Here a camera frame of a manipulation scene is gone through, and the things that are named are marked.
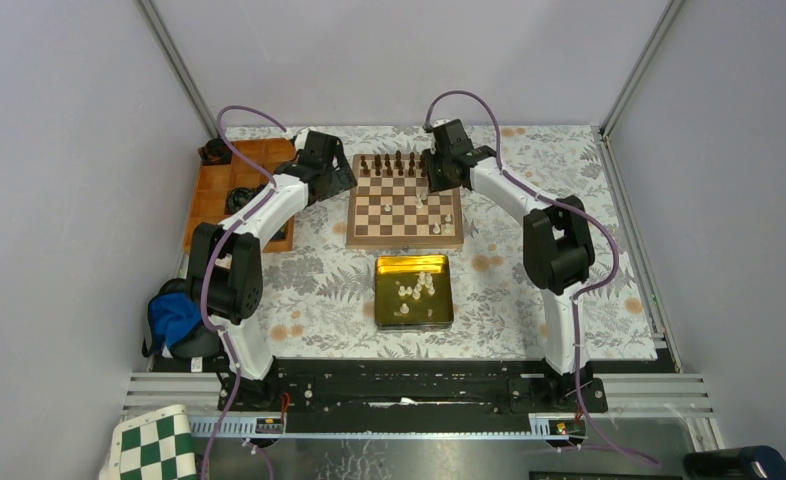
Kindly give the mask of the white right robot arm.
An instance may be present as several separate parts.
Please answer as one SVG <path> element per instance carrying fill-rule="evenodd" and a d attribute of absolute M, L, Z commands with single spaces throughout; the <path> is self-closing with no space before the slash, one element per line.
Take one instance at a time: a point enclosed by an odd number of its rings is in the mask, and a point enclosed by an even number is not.
<path fill-rule="evenodd" d="M 464 187 L 500 206 L 522 228 L 524 270 L 541 290 L 549 337 L 546 362 L 556 372 L 542 386 L 544 402 L 566 412 L 582 398 L 572 375 L 587 362 L 580 345 L 581 326 L 571 296 L 588 281 L 595 252 L 585 205 L 575 195 L 550 199 L 530 182 L 497 164 L 497 152 L 476 147 L 459 120 L 426 123 L 432 145 L 422 153 L 429 189 L 440 192 Z"/>

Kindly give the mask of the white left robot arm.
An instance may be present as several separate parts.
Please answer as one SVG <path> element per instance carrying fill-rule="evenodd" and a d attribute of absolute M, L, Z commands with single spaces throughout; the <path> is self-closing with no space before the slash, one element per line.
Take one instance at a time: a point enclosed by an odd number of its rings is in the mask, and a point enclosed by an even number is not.
<path fill-rule="evenodd" d="M 262 331 L 245 323 L 264 293 L 263 249 L 290 218 L 357 186 L 340 138 L 306 128 L 290 143 L 294 158 L 276 167 L 250 202 L 218 224 L 196 227 L 186 275 L 187 295 L 221 340 L 229 370 L 245 379 L 241 398 L 257 411 L 273 407 L 280 388 L 267 376 L 274 356 Z"/>

